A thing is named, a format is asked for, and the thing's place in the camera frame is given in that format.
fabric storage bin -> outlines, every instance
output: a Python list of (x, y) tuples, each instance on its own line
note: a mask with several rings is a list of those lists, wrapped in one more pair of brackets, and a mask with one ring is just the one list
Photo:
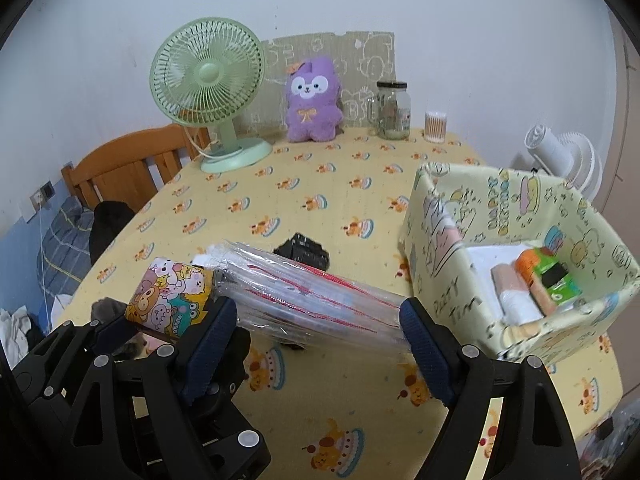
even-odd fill
[[(564, 312), (510, 326), (470, 251), (523, 242), (549, 248), (583, 294)], [(612, 227), (566, 181), (546, 174), (423, 164), (401, 246), (414, 294), (435, 322), (460, 343), (507, 360), (534, 354), (550, 365), (571, 355), (606, 331), (640, 289), (638, 263)]]

table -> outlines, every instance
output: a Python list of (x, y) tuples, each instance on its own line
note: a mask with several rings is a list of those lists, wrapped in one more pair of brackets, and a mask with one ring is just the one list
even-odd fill
[[(398, 239), (415, 170), (425, 160), (482, 163), (453, 134), (444, 144), (426, 142), (420, 130), (389, 142), (368, 128), (347, 128), (333, 142), (278, 140), (270, 156), (231, 173), (207, 175), (192, 162), (101, 256), (63, 319), (88, 322), (90, 305), (104, 296), (129, 301), (156, 256), (190, 262), (222, 239), (272, 250), (296, 231), (328, 250), (332, 273), (409, 296)], [(382, 362), (355, 349), (294, 351), (255, 333), (247, 370), (250, 362), (274, 369), (268, 380), (252, 373), (234, 398), (267, 439), (273, 459), (265, 480), (413, 479), (446, 416), (415, 379), (413, 362)], [(576, 438), (622, 396), (606, 335), (549, 371)], [(584, 410), (583, 392), (593, 380), (599, 398), (591, 399), (594, 410)], [(492, 400), (470, 479), (482, 477), (500, 406)], [(320, 446), (328, 442), (334, 444)]]

white wall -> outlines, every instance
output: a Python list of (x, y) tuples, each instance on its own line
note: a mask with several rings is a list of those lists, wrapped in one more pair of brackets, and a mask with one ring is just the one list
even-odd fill
[(150, 62), (172, 30), (207, 15), (263, 39), (392, 30), (414, 126), (444, 110), (494, 165), (513, 164), (537, 121), (582, 131), (606, 155), (616, 75), (601, 0), (35, 0), (0, 52), (0, 232), (69, 160), (166, 123)]

blue plaid cloth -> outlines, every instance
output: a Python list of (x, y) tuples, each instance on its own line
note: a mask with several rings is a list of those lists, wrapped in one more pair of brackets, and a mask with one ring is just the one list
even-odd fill
[(91, 269), (89, 234), (93, 223), (93, 211), (82, 208), (80, 201), (70, 196), (47, 229), (36, 264), (38, 281), (42, 283), (40, 254), (44, 254), (44, 289), (48, 312), (51, 312), (55, 296), (73, 295)]

black jar lid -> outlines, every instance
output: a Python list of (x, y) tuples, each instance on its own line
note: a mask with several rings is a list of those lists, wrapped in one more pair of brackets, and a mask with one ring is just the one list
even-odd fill
[(404, 81), (378, 81), (376, 83), (378, 88), (406, 88)]

